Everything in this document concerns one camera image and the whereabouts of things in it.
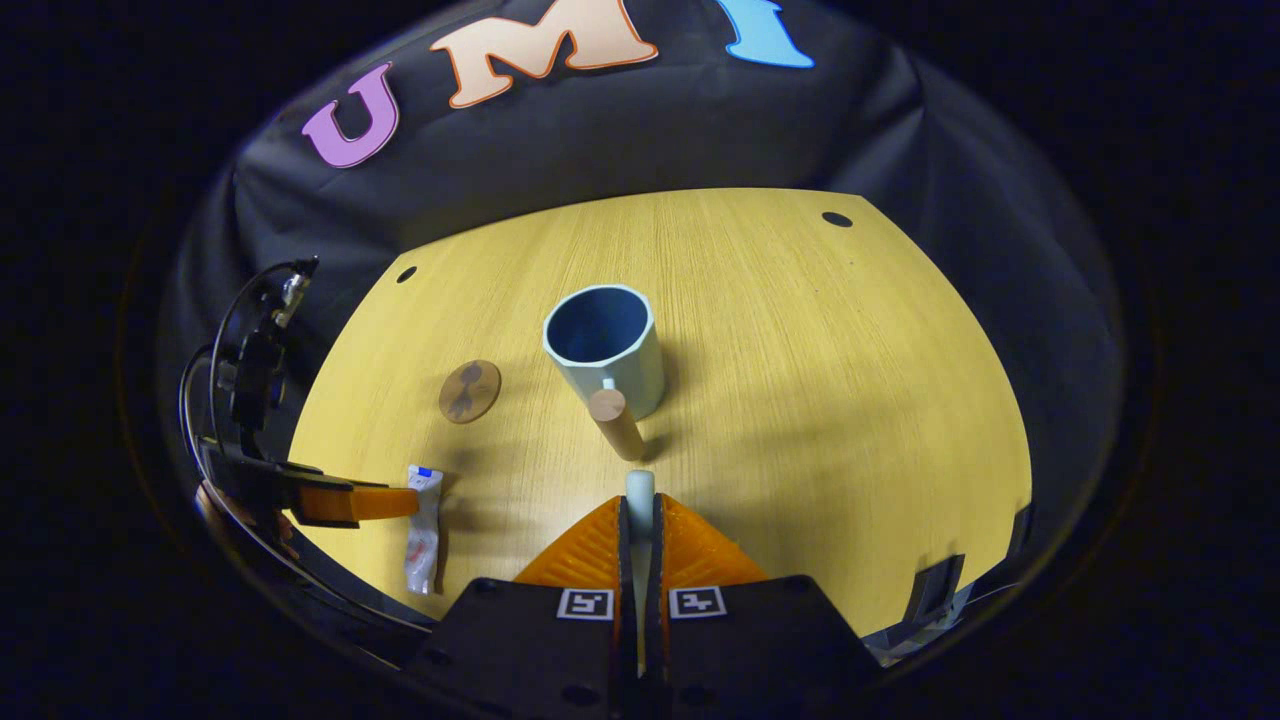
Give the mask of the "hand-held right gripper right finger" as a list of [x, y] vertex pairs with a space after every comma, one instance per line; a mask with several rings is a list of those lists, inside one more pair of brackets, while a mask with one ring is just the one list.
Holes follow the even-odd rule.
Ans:
[[644, 719], [832, 719], [884, 675], [817, 582], [769, 578], [668, 495], [652, 501]]

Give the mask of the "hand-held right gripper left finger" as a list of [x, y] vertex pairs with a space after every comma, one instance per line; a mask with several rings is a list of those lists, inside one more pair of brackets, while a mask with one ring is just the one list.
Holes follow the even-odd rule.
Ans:
[[637, 680], [628, 502], [591, 510], [513, 580], [471, 580], [406, 675], [481, 719], [622, 719]]

